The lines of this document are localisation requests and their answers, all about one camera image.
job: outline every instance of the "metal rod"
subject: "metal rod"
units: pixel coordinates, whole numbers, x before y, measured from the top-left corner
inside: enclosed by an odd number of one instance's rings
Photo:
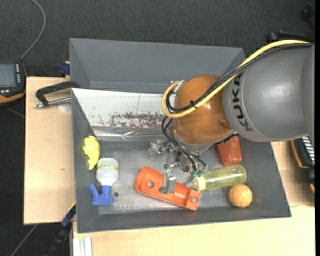
[[[68,102],[68,101],[71,101],[71,97],[53,100],[53,101],[48,102],[46,105],[44,105],[43,103],[40,103],[40,104],[37,104],[37,105],[34,105],[34,106],[37,109],[40,109],[40,108],[44,108],[44,107],[47,107],[47,106],[50,106],[50,105],[61,104],[61,103]]]

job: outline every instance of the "orange ball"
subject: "orange ball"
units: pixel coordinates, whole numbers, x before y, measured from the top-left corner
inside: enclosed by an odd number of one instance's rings
[[[234,185],[229,190],[229,200],[234,206],[245,208],[252,202],[252,191],[246,185]]]

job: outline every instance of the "wooden table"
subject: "wooden table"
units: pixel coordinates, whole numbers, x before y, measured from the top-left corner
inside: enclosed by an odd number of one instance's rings
[[[27,78],[25,224],[60,222],[75,200],[71,115],[57,105],[34,108],[37,89],[66,80]],[[289,143],[273,142],[272,148],[292,217],[94,233],[77,233],[74,221],[73,237],[91,237],[94,256],[315,255],[314,195],[300,179]]]

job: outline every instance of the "yellow cable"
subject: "yellow cable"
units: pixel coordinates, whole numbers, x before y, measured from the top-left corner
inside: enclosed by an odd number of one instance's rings
[[[245,65],[246,63],[252,61],[253,59],[255,59],[256,57],[258,57],[260,54],[266,52],[267,50],[274,48],[274,47],[278,47],[278,46],[283,46],[283,45],[290,45],[290,44],[310,44],[309,42],[306,41],[300,41],[300,40],[281,40],[281,41],[276,41],[276,42],[272,42],[270,44],[265,45],[264,47],[260,48],[259,50],[257,50],[256,52],[254,52],[252,55],[250,55],[247,59],[244,60],[244,62],[242,62],[239,65],[239,68],[243,65]],[[208,96],[206,96],[203,100],[201,100],[200,102],[198,102],[195,107],[192,106],[191,108],[184,110],[182,112],[178,112],[178,113],[170,113],[167,111],[166,109],[166,98],[168,96],[168,93],[171,91],[172,88],[174,88],[178,83],[175,82],[173,84],[171,84],[168,89],[164,92],[163,96],[162,96],[162,100],[161,100],[161,108],[162,111],[164,112],[164,114],[169,117],[169,118],[181,118],[184,117],[185,115],[190,114],[191,112],[195,111],[197,108],[200,108],[204,103],[206,103],[208,100],[210,100],[217,92],[219,92],[223,87],[225,87],[234,77],[236,76],[233,75],[232,77],[230,77],[227,81],[225,81],[224,83],[222,83],[219,87],[217,87],[215,90],[213,90]]]

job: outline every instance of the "yellow liquid bottle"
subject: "yellow liquid bottle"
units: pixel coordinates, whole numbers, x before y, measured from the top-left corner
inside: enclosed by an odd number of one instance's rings
[[[246,169],[240,164],[234,164],[220,169],[205,171],[201,177],[194,177],[186,185],[197,191],[204,191],[232,187],[237,184],[243,184],[246,180]]]

